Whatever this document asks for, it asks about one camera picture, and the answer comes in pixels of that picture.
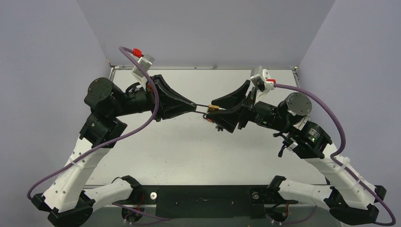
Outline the brass padlock keys grey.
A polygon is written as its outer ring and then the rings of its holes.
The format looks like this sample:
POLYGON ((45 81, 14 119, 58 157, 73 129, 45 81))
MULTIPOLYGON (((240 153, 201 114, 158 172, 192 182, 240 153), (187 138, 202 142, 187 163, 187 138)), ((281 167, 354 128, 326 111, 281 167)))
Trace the brass padlock keys grey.
POLYGON ((219 125, 218 123, 216 123, 216 127, 215 128, 217 129, 217 131, 223 131, 224 130, 224 128, 221 125, 219 125))

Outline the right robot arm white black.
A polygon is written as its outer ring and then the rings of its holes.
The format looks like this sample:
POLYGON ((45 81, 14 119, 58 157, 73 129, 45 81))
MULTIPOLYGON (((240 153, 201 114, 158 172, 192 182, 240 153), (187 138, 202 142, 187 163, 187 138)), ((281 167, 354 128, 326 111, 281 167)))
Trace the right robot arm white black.
POLYGON ((298 87, 291 90, 278 105, 271 105, 260 97, 275 88, 286 88, 273 79, 250 86, 247 80, 240 88, 211 103, 217 110, 208 110, 206 118, 214 122, 217 129, 232 133, 252 122, 274 130, 274 137, 281 137, 284 150, 295 153, 312 165, 326 178, 325 185, 300 183, 284 176, 275 176, 268 184, 267 197, 278 203, 287 201, 305 202, 325 209, 338 221, 350 226, 377 224, 379 209, 383 204, 386 189, 366 181, 342 155, 345 148, 345 133, 329 107, 312 93, 298 87), (329 134, 318 124, 307 119, 312 101, 318 103, 331 117, 340 134, 340 146, 336 147, 329 134))

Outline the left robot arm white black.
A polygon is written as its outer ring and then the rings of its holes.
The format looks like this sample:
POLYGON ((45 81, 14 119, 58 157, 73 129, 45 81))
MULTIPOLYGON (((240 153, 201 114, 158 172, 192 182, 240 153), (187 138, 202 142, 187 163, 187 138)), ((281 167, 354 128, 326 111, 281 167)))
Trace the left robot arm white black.
POLYGON ((95 79, 89 85, 84 102, 91 114, 80 130, 68 162, 50 188, 31 199, 38 210, 48 212, 48 220, 54 226, 79 227, 104 206, 140 200, 141 184, 129 175, 94 189, 84 187, 127 128, 120 116, 150 111, 152 118, 160 121, 196 110, 195 104, 171 89, 161 75, 151 79, 144 87, 135 83, 125 91, 107 78, 95 79))

